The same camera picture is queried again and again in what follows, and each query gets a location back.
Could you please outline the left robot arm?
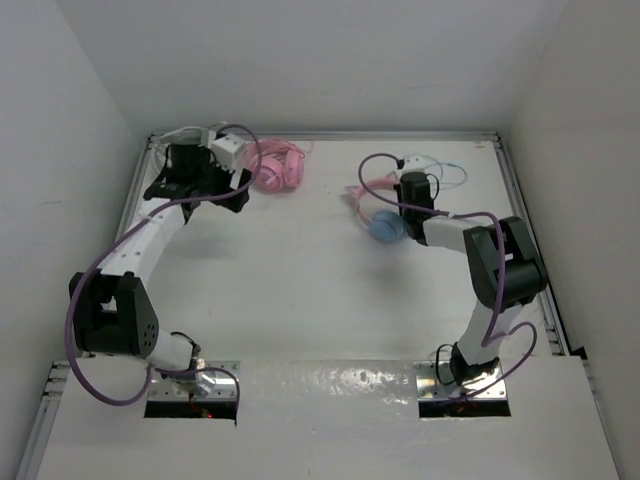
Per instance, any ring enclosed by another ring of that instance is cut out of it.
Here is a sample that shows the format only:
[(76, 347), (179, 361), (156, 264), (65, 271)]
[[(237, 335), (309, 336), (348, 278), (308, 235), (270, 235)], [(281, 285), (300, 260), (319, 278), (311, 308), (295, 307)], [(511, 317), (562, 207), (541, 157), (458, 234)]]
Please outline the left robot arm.
[(245, 143), (227, 134), (201, 145), (167, 146), (158, 176), (144, 191), (133, 224), (69, 283), (65, 349), (141, 360), (185, 389), (204, 376), (196, 342), (161, 329), (146, 286), (165, 248), (203, 202), (240, 212), (252, 173)]

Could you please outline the metal base plate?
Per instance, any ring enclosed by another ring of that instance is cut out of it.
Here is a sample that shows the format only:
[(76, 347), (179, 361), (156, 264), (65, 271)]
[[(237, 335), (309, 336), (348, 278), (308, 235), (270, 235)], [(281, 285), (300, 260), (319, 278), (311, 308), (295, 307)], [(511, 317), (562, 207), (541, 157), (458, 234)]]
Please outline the metal base plate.
[(199, 360), (205, 371), (190, 376), (170, 376), (154, 372), (147, 398), (150, 401), (231, 401), (237, 398), (233, 378), (240, 380), (239, 361)]
[(502, 379), (500, 364), (488, 373), (458, 385), (451, 375), (449, 362), (429, 360), (414, 364), (417, 398), (419, 401), (438, 402), (468, 397), (475, 401), (507, 401), (506, 383)]

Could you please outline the white grey headphones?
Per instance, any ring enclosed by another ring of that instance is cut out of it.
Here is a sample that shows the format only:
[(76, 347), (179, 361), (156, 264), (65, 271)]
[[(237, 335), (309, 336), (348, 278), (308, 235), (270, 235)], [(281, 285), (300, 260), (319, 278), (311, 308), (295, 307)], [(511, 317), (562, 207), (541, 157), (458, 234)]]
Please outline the white grey headphones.
[(161, 172), (167, 159), (167, 150), (171, 144), (200, 145), (205, 131), (216, 131), (225, 125), (226, 122), (218, 122), (206, 126), (183, 126), (155, 135), (150, 145), (150, 160), (154, 171)]

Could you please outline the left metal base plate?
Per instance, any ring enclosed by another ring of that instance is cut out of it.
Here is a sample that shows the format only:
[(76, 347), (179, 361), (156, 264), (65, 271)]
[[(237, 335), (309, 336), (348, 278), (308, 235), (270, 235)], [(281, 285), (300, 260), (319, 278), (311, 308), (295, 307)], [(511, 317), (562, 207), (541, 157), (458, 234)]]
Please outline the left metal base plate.
[(170, 376), (154, 372), (147, 398), (150, 401), (231, 401), (237, 398), (233, 378), (240, 380), (239, 361), (199, 360), (205, 371), (190, 376)]

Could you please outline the blue pink cat-ear headphones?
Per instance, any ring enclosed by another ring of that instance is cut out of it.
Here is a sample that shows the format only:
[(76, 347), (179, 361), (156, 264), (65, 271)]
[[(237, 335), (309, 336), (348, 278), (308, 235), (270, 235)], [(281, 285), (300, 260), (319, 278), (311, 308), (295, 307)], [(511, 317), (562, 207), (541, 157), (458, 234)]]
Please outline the blue pink cat-ear headphones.
[(355, 218), (380, 243), (388, 244), (401, 239), (406, 233), (405, 222), (398, 213), (391, 210), (378, 210), (369, 215), (362, 209), (361, 200), (370, 191), (395, 191), (398, 184), (398, 176), (392, 171), (383, 177), (368, 181), (366, 187), (362, 185), (345, 187), (344, 198), (353, 208)]

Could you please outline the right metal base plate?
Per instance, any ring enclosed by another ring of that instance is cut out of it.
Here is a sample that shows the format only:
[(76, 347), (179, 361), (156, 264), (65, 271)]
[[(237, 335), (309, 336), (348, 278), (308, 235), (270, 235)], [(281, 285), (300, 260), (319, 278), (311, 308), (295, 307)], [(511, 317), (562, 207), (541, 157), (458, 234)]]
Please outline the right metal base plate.
[(419, 401), (438, 402), (468, 397), (475, 401), (507, 401), (506, 383), (502, 379), (500, 364), (488, 373), (458, 385), (451, 375), (449, 362), (429, 360), (414, 364), (417, 398)]

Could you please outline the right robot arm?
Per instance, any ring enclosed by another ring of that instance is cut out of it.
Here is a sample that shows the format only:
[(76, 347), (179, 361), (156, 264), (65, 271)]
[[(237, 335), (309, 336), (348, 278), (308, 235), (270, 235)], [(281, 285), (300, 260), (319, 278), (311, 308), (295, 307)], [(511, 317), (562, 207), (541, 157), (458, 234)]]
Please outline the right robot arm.
[(476, 304), (449, 360), (453, 382), (463, 385), (496, 367), (501, 342), (520, 309), (546, 289), (546, 268), (520, 217), (437, 211), (423, 172), (401, 174), (395, 190), (413, 240), (466, 257)]

